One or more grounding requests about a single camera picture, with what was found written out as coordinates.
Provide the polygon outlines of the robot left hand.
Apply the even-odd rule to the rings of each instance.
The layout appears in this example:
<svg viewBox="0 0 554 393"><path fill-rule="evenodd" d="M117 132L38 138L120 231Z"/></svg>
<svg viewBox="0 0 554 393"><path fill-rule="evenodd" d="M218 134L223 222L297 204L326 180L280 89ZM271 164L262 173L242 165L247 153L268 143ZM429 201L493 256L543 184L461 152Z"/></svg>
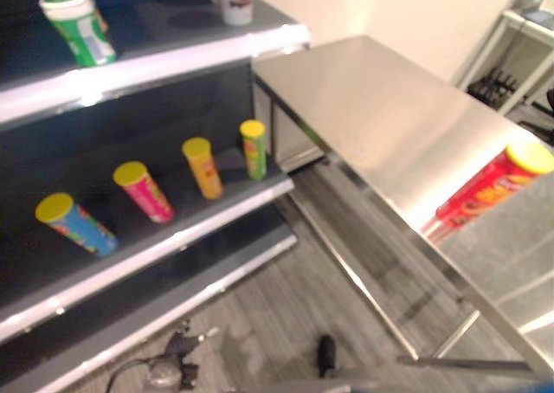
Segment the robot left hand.
<svg viewBox="0 0 554 393"><path fill-rule="evenodd" d="M210 327L204 332L198 334L191 333L191 320L185 319L173 332L165 347L164 353L169 356L175 356L181 366L187 364L187 357L207 339L214 337L220 328Z"/></svg>

